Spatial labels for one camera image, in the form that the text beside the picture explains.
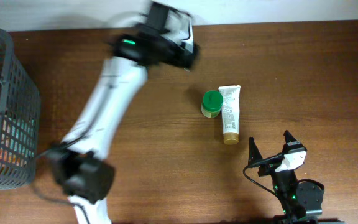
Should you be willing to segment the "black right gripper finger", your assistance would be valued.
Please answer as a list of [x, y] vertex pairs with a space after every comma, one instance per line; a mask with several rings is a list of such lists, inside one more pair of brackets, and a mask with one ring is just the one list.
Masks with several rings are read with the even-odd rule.
[[285, 137], [285, 143], [287, 145], [295, 145], [295, 144], [297, 144], [297, 140], [292, 136], [292, 134], [288, 130], [285, 130], [283, 135]]
[[253, 137], [249, 137], [249, 158], [248, 166], [255, 167], [258, 166], [258, 163], [263, 160], [262, 155], [259, 152], [258, 147], [254, 141]]

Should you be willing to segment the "grey plastic mesh basket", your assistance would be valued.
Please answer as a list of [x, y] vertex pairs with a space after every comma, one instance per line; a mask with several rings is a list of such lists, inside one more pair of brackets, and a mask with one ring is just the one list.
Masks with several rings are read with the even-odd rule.
[[30, 184], [35, 176], [40, 93], [0, 29], [0, 190]]

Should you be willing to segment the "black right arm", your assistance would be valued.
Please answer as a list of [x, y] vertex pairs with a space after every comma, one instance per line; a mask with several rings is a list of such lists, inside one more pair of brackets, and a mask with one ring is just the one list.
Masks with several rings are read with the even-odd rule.
[[[297, 179], [295, 170], [306, 159], [307, 148], [285, 131], [285, 143], [280, 153], [263, 158], [253, 137], [249, 138], [248, 164], [242, 173], [246, 179], [278, 199], [283, 213], [273, 217], [274, 223], [318, 223], [323, 212], [324, 185], [311, 179]], [[258, 176], [271, 176], [272, 189], [266, 188], [246, 174], [258, 168]]]

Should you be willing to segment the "white cream tube gold cap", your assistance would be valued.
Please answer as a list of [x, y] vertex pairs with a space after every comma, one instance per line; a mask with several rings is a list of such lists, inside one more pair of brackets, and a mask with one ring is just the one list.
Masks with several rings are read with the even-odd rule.
[[223, 143], [235, 145], [239, 142], [239, 97], [241, 86], [220, 86], [218, 91], [223, 97], [221, 108]]

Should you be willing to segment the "green lid jar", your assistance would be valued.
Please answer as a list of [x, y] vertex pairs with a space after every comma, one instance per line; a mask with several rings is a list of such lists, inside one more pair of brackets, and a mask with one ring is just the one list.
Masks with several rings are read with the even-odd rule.
[[201, 112], [207, 118], [219, 115], [223, 105], [223, 96], [216, 90], [207, 91], [202, 98]]

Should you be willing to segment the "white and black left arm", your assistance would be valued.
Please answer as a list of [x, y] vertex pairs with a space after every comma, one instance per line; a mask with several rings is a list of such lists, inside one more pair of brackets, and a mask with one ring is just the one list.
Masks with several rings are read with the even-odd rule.
[[111, 223], [107, 195], [115, 169], [106, 163], [128, 106], [148, 79], [148, 69], [165, 63], [189, 70], [199, 47], [190, 13], [153, 2], [135, 31], [113, 40], [99, 80], [73, 127], [44, 156], [67, 195], [78, 223]]

